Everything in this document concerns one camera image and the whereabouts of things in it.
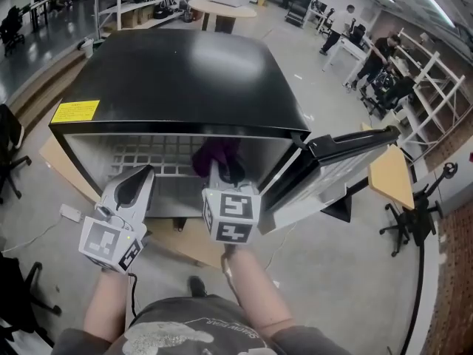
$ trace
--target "cardboard box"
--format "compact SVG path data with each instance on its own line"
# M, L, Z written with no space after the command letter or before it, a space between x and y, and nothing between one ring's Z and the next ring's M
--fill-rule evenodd
M130 10L129 12L122 13L121 15L121 26L133 28L138 25L138 9Z
M140 9L138 13L138 24L144 24L149 19L153 18L154 5Z

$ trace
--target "white cable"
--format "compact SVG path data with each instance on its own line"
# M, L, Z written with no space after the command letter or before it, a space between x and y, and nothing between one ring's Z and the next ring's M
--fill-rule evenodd
M274 258L274 255L275 253L277 253L280 249L282 249L283 245L285 244L286 242L286 239L287 239L287 236L289 235L289 233L291 233L297 226L297 223L294 224L294 226L292 228L290 228L290 230L286 233L286 235L284 236L284 240L282 241L282 243L279 245L279 247L275 250L275 252L271 255L271 259L269 259L269 263L268 265L265 267L265 271L268 270L269 266L271 265L271 263L273 262L273 258Z
M58 222L56 222L55 224L51 225L50 227L48 227L46 230L44 230L39 236L37 237L34 237L32 240L29 240L28 242L24 242L24 243L20 243L19 245L16 245L15 247L12 247L12 248L8 248L7 250L3 250L1 253L2 254L5 254L6 252L9 252L9 251L12 251L12 250L15 250L19 247L24 247L24 246L28 246L30 245L31 243L33 243L35 240L37 240L38 238L42 237L43 235L45 235L50 229L54 228L55 226L57 226L61 220L62 220L62 215L59 217L59 220Z

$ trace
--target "purple cloth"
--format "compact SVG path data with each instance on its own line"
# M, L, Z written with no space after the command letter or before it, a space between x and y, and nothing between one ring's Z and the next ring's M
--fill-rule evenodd
M210 175L212 160L228 165L227 159L235 158L240 138L207 138L205 143L192 156L192 167L201 178Z

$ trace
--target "wooden table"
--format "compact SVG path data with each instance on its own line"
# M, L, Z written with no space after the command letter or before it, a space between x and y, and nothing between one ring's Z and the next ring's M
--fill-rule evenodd
M371 130L366 124L361 130ZM350 222L352 196L370 186L381 196L394 200L406 209L414 209L412 186L404 154L396 145L390 145L386 152L368 166L368 176L347 188L346 195L322 212L345 222Z
M216 3L210 0L191 0L189 6L192 9L204 12L204 21L202 23L202 30L207 30L208 17L210 14L217 15L216 32L223 32L231 34L233 31L235 20L237 18L254 18L256 11L250 7L230 7Z
M31 5L30 7L30 18L31 23L33 25L33 32L39 29L38 23L38 9L43 7L43 14L44 14L44 24L47 26L47 6L46 3L50 2L51 0L40 0L35 4Z

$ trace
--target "storage rack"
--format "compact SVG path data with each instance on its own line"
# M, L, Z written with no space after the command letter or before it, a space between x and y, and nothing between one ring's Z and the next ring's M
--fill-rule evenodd
M407 152L410 151L410 144L419 145L421 149L420 154L411 154L412 159L409 159L410 163L415 163L419 159L423 159L429 152L432 151L447 135L449 135L452 130L470 113L473 108L472 101L469 99L468 95L460 88L463 81L465 80L465 75L460 77L456 76L441 60L440 53L435 52L431 53L426 49L422 44L418 43L415 39L408 36L404 29L399 32L401 39L407 39L410 43L415 45L415 48L419 49L423 54L425 54L429 61L427 64L422 67L409 53L407 53L402 47L398 47L398 50L402 52L404 58L414 64L414 67L419 70L419 74L414 78L416 83L414 87L414 93L417 96L418 100L421 103L421 109L417 112L412 108L412 106L404 105L403 108L406 111L406 116L409 121L409 124L412 128L412 131L409 133L404 133L400 137L399 146L405 148ZM399 73L402 76L406 76L409 73L405 68L403 68L399 62L392 58L392 63L398 69ZM445 78L433 78L429 71L436 66L444 75ZM422 89L433 88L434 92L428 96L424 95ZM468 101L468 106L465 110L459 110L457 105L457 93L460 92L465 96L465 100ZM451 111L452 122L446 125L445 120L441 120L439 112L443 108L447 108ZM419 119L420 115L427 114L427 117L421 121ZM429 122L433 122L438 128L440 133L435 139L432 136L428 135L424 128Z
M129 12L131 10L136 10L136 9L140 9L140 8L143 8L143 7L147 7L149 5L156 5L156 4L159 4L161 3L162 1L164 0L151 0L151 1L143 1L141 3L131 3L131 2L124 2L122 3L121 0L117 0L117 4L114 5L113 7L109 7L105 10L102 10L102 11L99 11L99 8L98 8L98 0L95 0L95 35L97 36L98 39L100 38L103 38L103 37L107 37L110 35L110 33L102 33L101 32L101 29L102 27L105 25L105 23L107 22L107 20L113 15L113 14L116 14L117 16L117 30L123 30L123 29L148 29L150 27L153 27L155 25L159 25L159 24L162 24L163 22L166 22L166 21L169 21L169 20L172 20L173 18L176 18L178 16L181 16L183 14L183 12L178 12L178 13L174 13L168 17L165 17L165 18L162 18L162 19L155 19L155 18L151 18L149 19L147 22L145 22L144 24L139 24L137 25L136 27L133 27L133 28L122 28L122 25L121 25L121 15L123 13L126 13L126 12ZM172 1L175 1L176 4L173 4L171 7L176 7L176 6L179 6L179 1L180 0L172 0ZM102 20L101 22L101 19L100 17L101 16L104 16L106 15L105 19Z

